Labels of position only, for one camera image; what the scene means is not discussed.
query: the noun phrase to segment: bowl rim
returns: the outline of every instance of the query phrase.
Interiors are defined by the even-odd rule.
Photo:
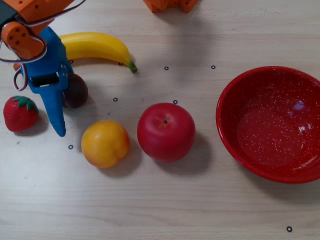
[[[258,169],[256,169],[255,167],[251,166],[246,160],[244,160],[242,157],[240,157],[237,152],[231,147],[229,141],[227,140],[227,137],[225,135],[225,132],[222,128],[222,120],[221,120],[221,112],[222,112],[222,107],[223,107],[223,103],[225,101],[225,98],[228,94],[228,92],[230,91],[230,89],[238,82],[240,82],[242,79],[244,79],[245,77],[252,75],[252,74],[256,74],[258,72],[260,72],[261,70],[273,70],[277,69],[280,70],[282,72],[286,72],[286,73],[299,73],[301,75],[303,75],[303,77],[308,80],[311,81],[313,83],[316,83],[319,87],[320,87],[320,82],[314,78],[313,76],[303,72],[303,71],[299,71],[297,69],[294,68],[290,68],[290,67],[285,67],[285,66],[262,66],[262,67],[258,67],[258,68],[254,68],[251,70],[248,70],[242,74],[240,74],[239,76],[237,76],[235,79],[233,79],[222,91],[220,98],[217,102],[216,105],[216,114],[215,114],[215,121],[216,121],[216,127],[219,133],[219,136],[221,138],[222,143],[224,144],[225,148],[228,150],[228,152],[232,155],[232,157],[238,162],[240,163],[242,166],[244,166],[246,169],[248,169],[249,171],[251,171],[252,173],[271,180],[271,181],[275,181],[278,183],[284,183],[284,184],[303,184],[303,183],[308,183],[308,182],[312,182],[315,181],[317,179],[320,178],[320,171],[318,174],[314,174],[312,176],[307,176],[307,177],[300,177],[300,178],[289,178],[289,177],[279,177],[279,176],[275,176],[272,174],[268,174],[265,173],[263,171],[260,171]]]

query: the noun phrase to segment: yellow banana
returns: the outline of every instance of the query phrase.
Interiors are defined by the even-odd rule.
[[[79,32],[60,37],[69,60],[82,58],[110,59],[127,65],[135,73],[138,69],[126,45],[114,36],[98,32]]]

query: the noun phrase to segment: red bowl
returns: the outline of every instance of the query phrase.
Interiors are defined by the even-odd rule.
[[[222,92],[216,124],[226,149],[251,172],[297,184],[320,178],[320,83],[282,66],[236,77]]]

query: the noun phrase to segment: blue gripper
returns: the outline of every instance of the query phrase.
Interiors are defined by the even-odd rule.
[[[47,43],[46,55],[38,61],[27,63],[28,85],[34,94],[42,97],[50,123],[60,137],[66,135],[66,124],[63,113],[62,91],[68,88],[69,74],[73,69],[67,59],[66,47],[58,35],[46,27],[39,34]],[[35,85],[32,78],[45,78],[57,74],[59,82],[46,86]]]

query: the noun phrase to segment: strawberry leaves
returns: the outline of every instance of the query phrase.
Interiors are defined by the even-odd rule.
[[[39,113],[39,110],[35,102],[26,96],[14,96],[13,101],[14,102],[18,101],[18,107],[20,108],[26,106],[26,109],[28,110],[28,112],[30,112],[31,109],[34,109],[34,111],[37,114]]]

